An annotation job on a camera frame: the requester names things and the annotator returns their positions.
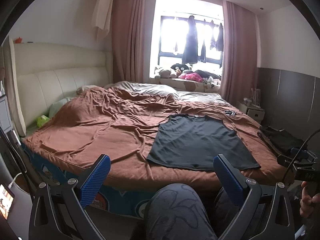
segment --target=stuffed animal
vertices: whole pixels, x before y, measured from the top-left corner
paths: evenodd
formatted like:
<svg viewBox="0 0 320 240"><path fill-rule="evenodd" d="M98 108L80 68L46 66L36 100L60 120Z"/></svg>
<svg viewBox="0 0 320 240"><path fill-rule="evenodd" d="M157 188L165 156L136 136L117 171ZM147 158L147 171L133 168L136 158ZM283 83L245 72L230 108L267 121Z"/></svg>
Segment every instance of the stuffed animal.
<svg viewBox="0 0 320 240"><path fill-rule="evenodd" d="M180 76L180 75L182 75L181 70L177 69L177 70L176 70L176 74L177 74L177 77Z"/></svg>
<svg viewBox="0 0 320 240"><path fill-rule="evenodd" d="M185 65L185 64L179 64L179 63L172 65L171 68L172 68L173 70L177 70L177 69L178 69L178 70L180 70L181 72L183 72L183 71L186 70L186 69L189 69L189 67L188 67L187 65Z"/></svg>
<svg viewBox="0 0 320 240"><path fill-rule="evenodd" d="M176 78L177 74L172 68L159 68L155 70L155 80L159 81L160 78Z"/></svg>
<svg viewBox="0 0 320 240"><path fill-rule="evenodd" d="M197 73L182 74L179 76L179 78L185 79L185 80L192 80L192 81L196 81L196 82L202 82L202 78Z"/></svg>

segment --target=screw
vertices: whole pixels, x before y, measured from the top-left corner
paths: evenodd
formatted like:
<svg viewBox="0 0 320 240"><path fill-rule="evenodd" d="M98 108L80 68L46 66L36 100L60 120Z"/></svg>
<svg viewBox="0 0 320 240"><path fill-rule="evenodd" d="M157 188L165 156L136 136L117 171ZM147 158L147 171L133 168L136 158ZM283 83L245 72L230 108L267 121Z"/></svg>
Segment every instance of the screw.
<svg viewBox="0 0 320 240"><path fill-rule="evenodd" d="M257 182L254 179L248 179L248 183L250 185L256 185L257 184Z"/></svg>
<svg viewBox="0 0 320 240"><path fill-rule="evenodd" d="M283 184L282 182L279 182L279 183L278 183L278 186L279 186L280 188L284 188L284 184Z"/></svg>
<svg viewBox="0 0 320 240"><path fill-rule="evenodd" d="M75 184L76 182L77 182L76 179L69 179L69 180L68 180L68 184L69 184L69 185L73 185L73 184Z"/></svg>
<svg viewBox="0 0 320 240"><path fill-rule="evenodd" d="M45 183L45 182L41 182L41 183L39 184L39 188L44 188L44 187L45 187L45 185L46 185L46 183Z"/></svg>

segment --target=pink stuffed toy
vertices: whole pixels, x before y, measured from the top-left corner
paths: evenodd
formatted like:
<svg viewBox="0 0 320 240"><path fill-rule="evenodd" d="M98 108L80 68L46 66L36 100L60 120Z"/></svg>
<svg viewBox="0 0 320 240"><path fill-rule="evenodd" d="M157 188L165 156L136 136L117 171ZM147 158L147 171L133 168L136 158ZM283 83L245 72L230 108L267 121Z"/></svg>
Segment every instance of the pink stuffed toy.
<svg viewBox="0 0 320 240"><path fill-rule="evenodd" d="M202 82L202 77L197 73L191 73L191 74L182 74L179 76L180 79L185 80L192 80L196 82Z"/></svg>

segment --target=bed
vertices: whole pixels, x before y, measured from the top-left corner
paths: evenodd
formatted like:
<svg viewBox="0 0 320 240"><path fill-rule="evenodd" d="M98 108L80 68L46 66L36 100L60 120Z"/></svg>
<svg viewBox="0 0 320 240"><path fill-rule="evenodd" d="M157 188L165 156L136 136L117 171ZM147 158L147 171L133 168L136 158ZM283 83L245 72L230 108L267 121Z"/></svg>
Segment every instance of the bed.
<svg viewBox="0 0 320 240"><path fill-rule="evenodd" d="M10 94L16 95L9 101L10 111L22 137L36 117L48 113L51 104L84 85L96 86L65 104L47 124L22 141L35 168L57 183L76 177L101 153L108 154L111 171L94 201L103 209L143 217L148 200L167 184L186 183L198 192L220 188L214 172L167 168L146 161L159 123L177 113L208 115L236 130L261 166L242 171L245 176L272 185L284 173L257 136L259 124L218 94L169 87L161 94L163 87L159 85L112 84L111 55L74 46L13 44L8 40L6 53L7 77L12 77ZM237 115L227 116L225 110Z"/></svg>

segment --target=bedspread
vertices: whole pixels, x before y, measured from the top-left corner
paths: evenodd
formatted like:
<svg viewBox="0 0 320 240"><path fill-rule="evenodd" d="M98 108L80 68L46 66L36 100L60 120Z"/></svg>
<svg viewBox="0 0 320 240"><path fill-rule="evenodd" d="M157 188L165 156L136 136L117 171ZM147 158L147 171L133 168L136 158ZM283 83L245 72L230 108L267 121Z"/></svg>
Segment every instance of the bedspread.
<svg viewBox="0 0 320 240"><path fill-rule="evenodd" d="M227 116L224 110L237 114ZM285 168L277 164L257 136L257 122L228 104L177 101L172 95L95 87L65 104L24 143L34 153L74 174L89 168L100 154L107 154L111 171L104 184L117 189L154 192L170 183L185 183L199 191L217 190L220 182L214 172L166 168L146 160L158 124L180 113L222 119L228 128L236 130L261 165L261 169L242 173L261 184L272 185L281 179Z"/></svg>

